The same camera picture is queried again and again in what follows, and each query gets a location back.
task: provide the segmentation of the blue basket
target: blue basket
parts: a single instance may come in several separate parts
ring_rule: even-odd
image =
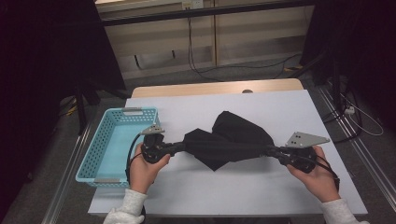
[[[152,124],[160,125],[155,107],[108,109],[79,166],[76,180],[92,187],[128,188],[125,164],[129,148],[134,138]]]

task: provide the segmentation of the human hand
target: human hand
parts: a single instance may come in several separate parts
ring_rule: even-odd
[[[326,160],[321,147],[313,146],[312,148],[318,156]],[[327,203],[341,198],[334,184],[334,177],[324,168],[317,165],[311,173],[306,174],[291,165],[287,165],[287,167],[289,172],[301,180],[306,188],[321,202]]]
[[[158,172],[168,164],[171,156],[169,154],[165,155],[157,163],[151,164],[145,161],[143,155],[141,155],[142,144],[136,146],[134,151],[134,160],[131,163],[130,168],[130,182],[131,189],[143,194],[146,194],[149,190],[150,185],[154,182],[157,177]]]

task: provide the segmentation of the black cloth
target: black cloth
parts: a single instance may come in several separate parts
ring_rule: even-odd
[[[183,143],[185,151],[213,171],[228,161],[258,158],[264,155],[267,146],[274,145],[262,127],[229,111],[218,116],[212,133],[196,129],[185,135]]]

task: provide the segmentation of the white table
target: white table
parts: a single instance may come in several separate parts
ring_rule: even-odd
[[[307,91],[272,91],[129,99],[126,106],[156,106],[165,142],[196,128],[211,132],[224,110],[264,128],[276,146],[298,131],[330,137]],[[355,215],[367,210],[332,142],[321,145],[341,178],[340,194]],[[90,214],[105,215],[122,203],[123,189],[98,189]],[[145,206],[158,217],[291,217],[321,214],[319,201],[274,158],[228,163],[211,171],[186,152],[177,153],[148,191]]]

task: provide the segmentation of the white sleeve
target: white sleeve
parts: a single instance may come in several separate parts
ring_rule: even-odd
[[[369,224],[366,221],[359,222],[356,220],[355,216],[349,210],[345,199],[323,203],[320,208],[323,211],[323,216],[327,224]]]
[[[122,206],[112,208],[107,214],[104,224],[139,224],[145,217],[140,216],[143,202],[147,199],[146,194],[126,189]]]

